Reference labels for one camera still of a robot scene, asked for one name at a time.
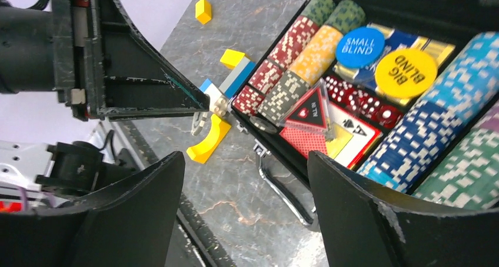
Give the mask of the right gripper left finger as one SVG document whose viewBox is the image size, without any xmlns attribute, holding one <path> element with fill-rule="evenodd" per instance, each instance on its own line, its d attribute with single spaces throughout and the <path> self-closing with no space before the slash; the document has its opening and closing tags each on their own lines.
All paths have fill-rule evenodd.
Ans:
<svg viewBox="0 0 499 267">
<path fill-rule="evenodd" d="M 2 266 L 164 266 L 185 173 L 175 151 L 59 208 L 1 214 Z"/>
</svg>

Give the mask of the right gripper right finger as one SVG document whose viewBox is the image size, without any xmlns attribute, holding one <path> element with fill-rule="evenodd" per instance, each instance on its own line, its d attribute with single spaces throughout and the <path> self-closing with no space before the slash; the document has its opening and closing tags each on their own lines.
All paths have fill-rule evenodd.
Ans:
<svg viewBox="0 0 499 267">
<path fill-rule="evenodd" d="M 307 170 L 330 266 L 498 265 L 498 209 L 414 198 L 317 151 Z"/>
</svg>

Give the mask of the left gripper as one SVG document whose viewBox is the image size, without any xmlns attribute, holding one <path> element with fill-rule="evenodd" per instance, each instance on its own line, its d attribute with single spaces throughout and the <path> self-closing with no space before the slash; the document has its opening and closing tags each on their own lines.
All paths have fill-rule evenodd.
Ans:
<svg viewBox="0 0 499 267">
<path fill-rule="evenodd" d="M 191 116 L 206 94 L 131 21 L 120 0 L 1 0 L 1 93 L 54 92 L 76 119 Z"/>
</svg>

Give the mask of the black poker case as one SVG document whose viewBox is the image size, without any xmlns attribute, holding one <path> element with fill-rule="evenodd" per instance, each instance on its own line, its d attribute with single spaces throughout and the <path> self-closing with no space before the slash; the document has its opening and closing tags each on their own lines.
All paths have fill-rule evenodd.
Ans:
<svg viewBox="0 0 499 267">
<path fill-rule="evenodd" d="M 287 160 L 326 154 L 446 206 L 498 202 L 498 0 L 310 0 L 231 108 Z"/>
</svg>

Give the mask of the yellow round button chip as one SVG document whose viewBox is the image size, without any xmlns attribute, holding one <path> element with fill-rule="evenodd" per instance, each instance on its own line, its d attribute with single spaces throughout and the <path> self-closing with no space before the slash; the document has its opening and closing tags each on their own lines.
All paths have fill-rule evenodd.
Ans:
<svg viewBox="0 0 499 267">
<path fill-rule="evenodd" d="M 438 64 L 418 49 L 398 49 L 388 53 L 375 69 L 375 82 L 385 95 L 410 99 L 421 95 L 434 83 Z"/>
</svg>

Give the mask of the blue round button chip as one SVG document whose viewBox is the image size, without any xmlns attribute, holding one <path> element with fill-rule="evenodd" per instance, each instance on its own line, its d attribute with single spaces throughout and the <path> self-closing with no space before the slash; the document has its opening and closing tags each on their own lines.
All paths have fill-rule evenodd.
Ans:
<svg viewBox="0 0 499 267">
<path fill-rule="evenodd" d="M 383 53 L 385 36 L 376 28 L 363 26 L 344 35 L 338 43 L 337 61 L 352 69 L 366 67 Z"/>
</svg>

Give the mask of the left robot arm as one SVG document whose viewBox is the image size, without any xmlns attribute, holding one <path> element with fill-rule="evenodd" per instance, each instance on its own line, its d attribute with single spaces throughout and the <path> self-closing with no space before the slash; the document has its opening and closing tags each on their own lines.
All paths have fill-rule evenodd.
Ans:
<svg viewBox="0 0 499 267">
<path fill-rule="evenodd" d="M 1 93 L 56 92 L 80 121 L 191 116 L 209 99 L 140 33 L 120 0 L 1 0 Z M 50 199 L 99 190 L 127 173 L 86 142 L 1 142 L 1 182 Z"/>
</svg>

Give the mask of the white blue block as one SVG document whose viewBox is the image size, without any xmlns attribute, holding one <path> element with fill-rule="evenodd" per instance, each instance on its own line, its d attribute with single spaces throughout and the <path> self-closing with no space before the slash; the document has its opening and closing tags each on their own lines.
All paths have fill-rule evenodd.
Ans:
<svg viewBox="0 0 499 267">
<path fill-rule="evenodd" d="M 209 96 L 209 110 L 220 118 L 228 114 L 229 99 L 216 87 L 210 79 L 206 79 L 199 88 Z"/>
</svg>

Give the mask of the blue chip row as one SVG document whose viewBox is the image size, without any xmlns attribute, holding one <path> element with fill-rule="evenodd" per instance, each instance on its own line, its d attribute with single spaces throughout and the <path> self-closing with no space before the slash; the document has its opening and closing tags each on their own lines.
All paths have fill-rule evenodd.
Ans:
<svg viewBox="0 0 499 267">
<path fill-rule="evenodd" d="M 498 32 L 483 32 L 473 37 L 356 173 L 406 192 L 497 93 Z"/>
</svg>

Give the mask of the red playing card deck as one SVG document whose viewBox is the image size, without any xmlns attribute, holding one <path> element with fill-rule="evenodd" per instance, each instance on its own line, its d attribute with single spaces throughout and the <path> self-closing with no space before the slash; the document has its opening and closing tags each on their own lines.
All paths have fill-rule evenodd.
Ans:
<svg viewBox="0 0 499 267">
<path fill-rule="evenodd" d="M 320 151 L 352 169 L 383 133 L 332 102 L 329 109 L 334 118 L 334 139 L 328 141 L 324 135 L 294 128 L 284 128 L 280 136 L 305 158 L 310 151 Z"/>
</svg>

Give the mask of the yellow long block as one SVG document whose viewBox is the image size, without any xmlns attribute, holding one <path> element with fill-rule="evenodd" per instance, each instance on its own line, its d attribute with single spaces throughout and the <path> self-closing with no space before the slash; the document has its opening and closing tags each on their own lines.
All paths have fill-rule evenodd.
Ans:
<svg viewBox="0 0 499 267">
<path fill-rule="evenodd" d="M 216 114 L 212 114 L 210 120 L 211 127 L 208 135 L 200 143 L 190 146 L 186 150 L 187 155 L 192 161 L 201 164 L 206 163 L 231 129 L 231 124 Z"/>
</svg>

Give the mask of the yellow cube block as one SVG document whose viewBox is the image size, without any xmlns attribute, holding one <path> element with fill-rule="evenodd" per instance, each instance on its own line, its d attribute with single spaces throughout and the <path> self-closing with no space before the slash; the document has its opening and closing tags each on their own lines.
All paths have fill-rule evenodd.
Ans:
<svg viewBox="0 0 499 267">
<path fill-rule="evenodd" d="M 199 0 L 195 4 L 195 17 L 203 25 L 212 20 L 212 6 L 208 0 Z"/>
</svg>

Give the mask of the yellow small block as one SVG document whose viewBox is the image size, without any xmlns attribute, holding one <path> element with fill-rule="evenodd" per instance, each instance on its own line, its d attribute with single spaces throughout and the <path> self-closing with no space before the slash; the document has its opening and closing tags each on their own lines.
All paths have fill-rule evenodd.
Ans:
<svg viewBox="0 0 499 267">
<path fill-rule="evenodd" d="M 233 70 L 243 59 L 248 59 L 246 53 L 234 49 L 226 49 L 219 62 Z"/>
</svg>

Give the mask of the blue grey block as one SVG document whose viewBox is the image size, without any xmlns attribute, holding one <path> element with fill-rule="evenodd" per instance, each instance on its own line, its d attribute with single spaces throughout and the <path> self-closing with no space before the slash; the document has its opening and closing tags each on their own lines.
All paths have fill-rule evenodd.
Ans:
<svg viewBox="0 0 499 267">
<path fill-rule="evenodd" d="M 219 90 L 229 99 L 237 94 L 241 85 L 245 84 L 251 71 L 255 68 L 256 63 L 252 60 L 243 57 L 237 66 L 223 80 L 219 86 Z"/>
</svg>

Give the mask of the green purple chip row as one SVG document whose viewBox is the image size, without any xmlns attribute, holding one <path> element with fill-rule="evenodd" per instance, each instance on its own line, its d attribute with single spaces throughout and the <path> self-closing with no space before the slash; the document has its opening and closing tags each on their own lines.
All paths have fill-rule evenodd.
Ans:
<svg viewBox="0 0 499 267">
<path fill-rule="evenodd" d="M 412 196 L 481 210 L 498 203 L 498 102 L 448 153 Z"/>
</svg>

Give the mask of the red chip row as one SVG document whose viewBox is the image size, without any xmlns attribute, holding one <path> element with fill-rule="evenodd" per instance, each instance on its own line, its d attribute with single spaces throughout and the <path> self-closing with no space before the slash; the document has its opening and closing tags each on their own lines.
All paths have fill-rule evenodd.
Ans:
<svg viewBox="0 0 499 267">
<path fill-rule="evenodd" d="M 333 0 L 310 0 L 234 98 L 232 109 L 248 116 L 255 115 L 335 7 Z"/>
</svg>

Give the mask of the red dice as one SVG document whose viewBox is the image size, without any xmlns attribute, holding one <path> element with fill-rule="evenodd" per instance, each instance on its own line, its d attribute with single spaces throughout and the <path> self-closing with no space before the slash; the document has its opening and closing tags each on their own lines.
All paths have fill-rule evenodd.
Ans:
<svg viewBox="0 0 499 267">
<path fill-rule="evenodd" d="M 331 102 L 374 125 L 392 129 L 404 113 L 382 98 L 334 75 L 323 77 Z"/>
</svg>

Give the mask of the blue playing card deck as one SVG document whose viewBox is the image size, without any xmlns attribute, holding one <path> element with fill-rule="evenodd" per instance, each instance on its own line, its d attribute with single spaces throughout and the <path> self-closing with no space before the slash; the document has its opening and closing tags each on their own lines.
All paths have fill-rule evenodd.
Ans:
<svg viewBox="0 0 499 267">
<path fill-rule="evenodd" d="M 407 105 L 434 83 L 455 45 L 370 22 L 348 34 L 338 49 L 334 72 Z"/>
</svg>

